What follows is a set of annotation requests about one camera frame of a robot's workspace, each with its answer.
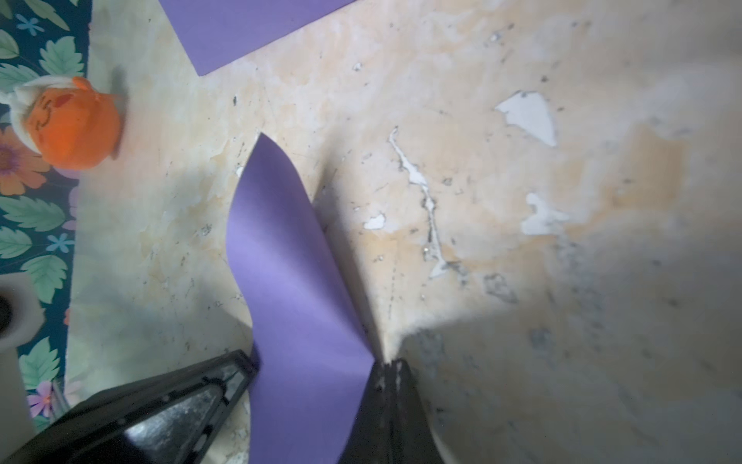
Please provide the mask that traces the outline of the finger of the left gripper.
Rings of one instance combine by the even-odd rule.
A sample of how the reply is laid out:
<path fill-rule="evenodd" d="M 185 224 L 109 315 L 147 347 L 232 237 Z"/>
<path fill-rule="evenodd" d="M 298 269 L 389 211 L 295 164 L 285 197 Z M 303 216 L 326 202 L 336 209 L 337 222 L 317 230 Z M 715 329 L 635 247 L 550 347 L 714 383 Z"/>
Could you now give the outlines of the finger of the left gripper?
<path fill-rule="evenodd" d="M 242 350 L 98 392 L 9 463 L 199 463 L 258 365 Z"/>

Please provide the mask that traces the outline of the purple paper square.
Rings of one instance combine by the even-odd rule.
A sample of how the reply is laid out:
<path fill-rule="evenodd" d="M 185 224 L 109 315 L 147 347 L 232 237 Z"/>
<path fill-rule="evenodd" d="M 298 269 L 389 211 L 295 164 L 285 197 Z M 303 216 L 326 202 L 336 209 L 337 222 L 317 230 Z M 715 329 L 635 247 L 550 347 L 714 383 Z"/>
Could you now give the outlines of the purple paper square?
<path fill-rule="evenodd" d="M 227 221 L 226 254 L 252 320 L 252 463 L 334 463 L 374 357 L 297 169 L 260 135 Z"/>
<path fill-rule="evenodd" d="M 347 5 L 348 0 L 162 0 L 199 77 Z"/>

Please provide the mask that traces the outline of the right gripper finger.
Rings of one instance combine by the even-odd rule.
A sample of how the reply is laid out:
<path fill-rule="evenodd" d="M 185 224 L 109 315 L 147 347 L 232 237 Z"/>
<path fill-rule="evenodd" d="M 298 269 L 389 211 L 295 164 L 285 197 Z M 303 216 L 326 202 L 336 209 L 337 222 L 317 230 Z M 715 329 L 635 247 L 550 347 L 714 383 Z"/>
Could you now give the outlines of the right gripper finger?
<path fill-rule="evenodd" d="M 432 464 L 435 444 L 409 364 L 375 363 L 340 463 Z"/>

